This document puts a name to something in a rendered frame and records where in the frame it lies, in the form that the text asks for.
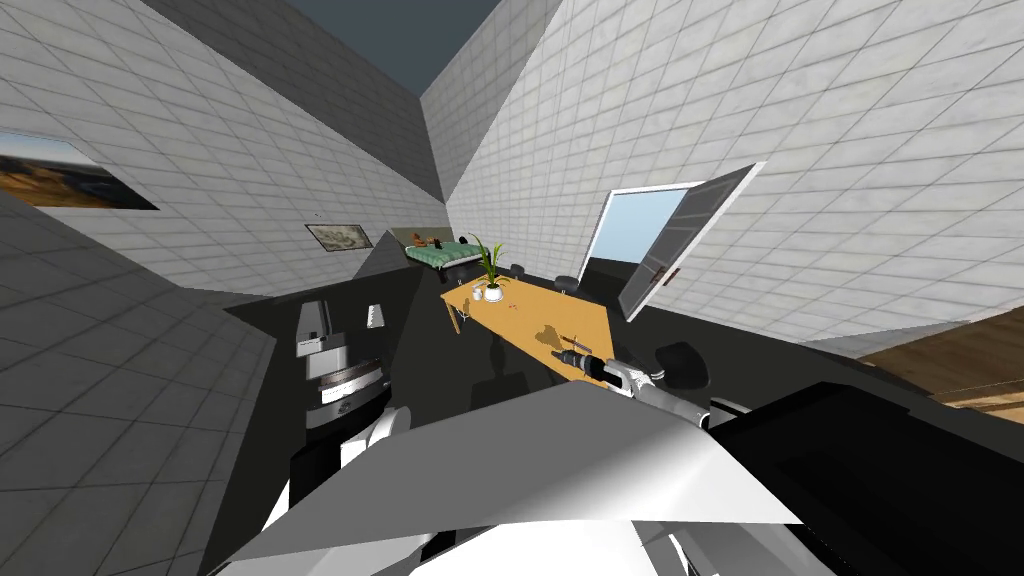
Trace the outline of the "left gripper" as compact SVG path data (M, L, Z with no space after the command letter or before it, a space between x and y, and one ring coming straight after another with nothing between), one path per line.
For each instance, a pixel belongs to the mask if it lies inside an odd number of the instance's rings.
M330 376L339 371L369 366L386 372L386 321L380 304L367 310L366 327L331 334L327 302L301 305L296 329L296 356L305 358L306 379Z

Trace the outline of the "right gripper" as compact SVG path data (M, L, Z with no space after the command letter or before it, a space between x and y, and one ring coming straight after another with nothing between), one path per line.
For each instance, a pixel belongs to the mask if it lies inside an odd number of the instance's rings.
M574 338L561 336L560 339L568 343L572 348L580 349L586 354L582 354L574 349L561 349L551 352L553 357L561 361L563 364L580 369L588 377L594 380L608 379L608 373L605 371L605 363L601 359L593 355L589 355L593 353L590 347L584 345Z

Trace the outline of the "wooden table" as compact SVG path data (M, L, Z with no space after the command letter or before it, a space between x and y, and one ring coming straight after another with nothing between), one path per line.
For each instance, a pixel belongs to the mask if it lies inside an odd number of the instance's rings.
M551 355L571 346L561 336L574 338L600 359L614 355L607 310L519 280L503 284L499 302L475 301L476 282L459 285L441 294L452 321L465 315L494 334L568 380L583 380L603 388L604 383Z

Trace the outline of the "green plant in white pot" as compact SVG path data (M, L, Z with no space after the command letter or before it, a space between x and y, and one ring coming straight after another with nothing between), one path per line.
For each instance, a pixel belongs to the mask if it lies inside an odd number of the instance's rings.
M473 235L476 240L479 252L481 264L486 274L486 283L482 292L482 299L486 302L499 302L503 298L503 284L507 282L506 278L501 278L497 271L497 261L502 256L501 243L497 243L492 249L488 249L481 242L480 238Z

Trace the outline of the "bed with green cover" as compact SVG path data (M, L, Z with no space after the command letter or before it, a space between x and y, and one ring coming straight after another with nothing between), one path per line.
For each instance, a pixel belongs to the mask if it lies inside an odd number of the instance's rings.
M450 269L477 265L482 260L479 246L460 243L450 227L393 227L389 232L409 259L434 270L442 283L447 281Z

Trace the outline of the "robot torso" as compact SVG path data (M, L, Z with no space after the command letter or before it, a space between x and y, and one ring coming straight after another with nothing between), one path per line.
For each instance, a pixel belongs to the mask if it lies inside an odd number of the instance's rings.
M218 576L374 576L420 537L541 521L784 525L795 515L705 429L705 414L585 381L368 446Z

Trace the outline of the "grey open door leaf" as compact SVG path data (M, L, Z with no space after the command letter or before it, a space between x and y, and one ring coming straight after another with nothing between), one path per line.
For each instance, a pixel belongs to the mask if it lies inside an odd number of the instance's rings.
M751 183L764 162L689 188L622 292L618 305L632 321Z

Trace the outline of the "small framed wall picture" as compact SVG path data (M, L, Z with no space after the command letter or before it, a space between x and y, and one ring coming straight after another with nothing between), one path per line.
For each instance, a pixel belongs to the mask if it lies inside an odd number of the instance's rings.
M327 252L370 249L372 241L361 225L306 224L317 243Z

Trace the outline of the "large landscape wall picture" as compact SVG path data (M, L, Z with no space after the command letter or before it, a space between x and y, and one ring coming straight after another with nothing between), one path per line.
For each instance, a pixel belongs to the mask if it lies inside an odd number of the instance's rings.
M0 189L36 207L158 209L71 143L2 131Z

